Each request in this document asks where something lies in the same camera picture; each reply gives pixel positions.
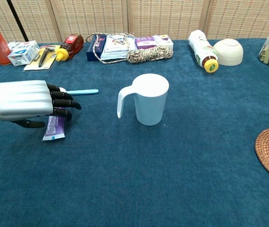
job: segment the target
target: blue box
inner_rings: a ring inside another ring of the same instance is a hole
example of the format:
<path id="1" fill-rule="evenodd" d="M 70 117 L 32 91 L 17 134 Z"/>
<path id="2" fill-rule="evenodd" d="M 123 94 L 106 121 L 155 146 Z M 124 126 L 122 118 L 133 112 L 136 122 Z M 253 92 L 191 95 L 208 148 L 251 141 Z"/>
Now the blue box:
<path id="1" fill-rule="evenodd" d="M 106 43 L 106 35 L 98 35 L 99 41 L 95 45 L 95 53 L 100 58 L 101 54 L 103 52 L 105 43 Z M 89 45 L 89 48 L 86 52 L 87 60 L 88 61 L 98 61 L 98 59 L 95 57 L 92 48 L 96 40 L 96 35 L 93 35 L 91 43 Z"/>

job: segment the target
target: yellow bottle cap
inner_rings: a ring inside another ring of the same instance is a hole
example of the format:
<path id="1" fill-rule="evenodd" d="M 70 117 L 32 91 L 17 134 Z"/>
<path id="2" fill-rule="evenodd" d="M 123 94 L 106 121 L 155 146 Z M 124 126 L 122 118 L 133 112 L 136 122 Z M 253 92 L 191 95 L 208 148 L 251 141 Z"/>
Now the yellow bottle cap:
<path id="1" fill-rule="evenodd" d="M 69 53 L 63 48 L 58 49 L 55 53 L 57 54 L 57 61 L 65 61 L 69 57 Z"/>
<path id="2" fill-rule="evenodd" d="M 218 62 L 216 59 L 209 59 L 205 62 L 204 68 L 206 72 L 215 72 L 218 69 Z"/>

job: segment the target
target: white mug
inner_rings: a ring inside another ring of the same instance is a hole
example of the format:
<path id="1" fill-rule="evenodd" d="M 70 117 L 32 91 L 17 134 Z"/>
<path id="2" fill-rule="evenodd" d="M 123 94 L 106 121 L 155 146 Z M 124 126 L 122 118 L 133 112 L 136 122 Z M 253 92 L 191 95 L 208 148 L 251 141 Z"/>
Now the white mug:
<path id="1" fill-rule="evenodd" d="M 158 74 L 147 73 L 136 77 L 131 86 L 124 87 L 119 92 L 118 118 L 121 118 L 123 113 L 124 98 L 134 94 L 137 120 L 148 126 L 159 123 L 162 120 L 168 89 L 168 80 Z"/>

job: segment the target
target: toothbrush handle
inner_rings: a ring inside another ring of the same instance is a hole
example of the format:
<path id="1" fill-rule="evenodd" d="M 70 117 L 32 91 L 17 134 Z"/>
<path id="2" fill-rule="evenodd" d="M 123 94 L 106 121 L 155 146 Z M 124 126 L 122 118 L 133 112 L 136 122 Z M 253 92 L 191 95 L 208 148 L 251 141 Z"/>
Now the toothbrush handle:
<path id="1" fill-rule="evenodd" d="M 67 91 L 70 95 L 88 95 L 98 93 L 98 89 Z"/>

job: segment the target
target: small box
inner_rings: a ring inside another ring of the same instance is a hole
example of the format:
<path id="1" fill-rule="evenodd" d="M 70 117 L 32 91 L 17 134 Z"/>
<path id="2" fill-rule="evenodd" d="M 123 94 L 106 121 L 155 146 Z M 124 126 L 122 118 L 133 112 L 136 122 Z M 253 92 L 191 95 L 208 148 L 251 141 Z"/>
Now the small box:
<path id="1" fill-rule="evenodd" d="M 167 46 L 173 50 L 173 42 L 168 35 L 154 35 L 152 36 L 157 46 Z"/>
<path id="2" fill-rule="evenodd" d="M 129 50 L 137 50 L 134 37 L 129 35 L 126 37 L 124 35 L 107 35 L 101 60 L 126 59 Z"/>
<path id="3" fill-rule="evenodd" d="M 95 53 L 99 58 L 101 58 L 101 54 L 103 52 L 103 49 L 106 43 L 106 35 L 98 35 L 98 38 L 99 38 L 99 41 L 95 44 Z M 96 35 L 93 35 L 91 43 L 86 52 L 88 61 L 98 61 L 98 59 L 95 57 L 92 50 L 95 40 L 96 40 Z"/>
<path id="4" fill-rule="evenodd" d="M 28 65 L 35 59 L 39 51 L 40 47 L 35 40 L 19 43 L 13 48 L 12 52 L 8 55 L 8 58 L 14 66 Z"/>
<path id="5" fill-rule="evenodd" d="M 148 49 L 156 46 L 156 41 L 152 36 L 135 38 L 135 45 L 138 49 Z"/>

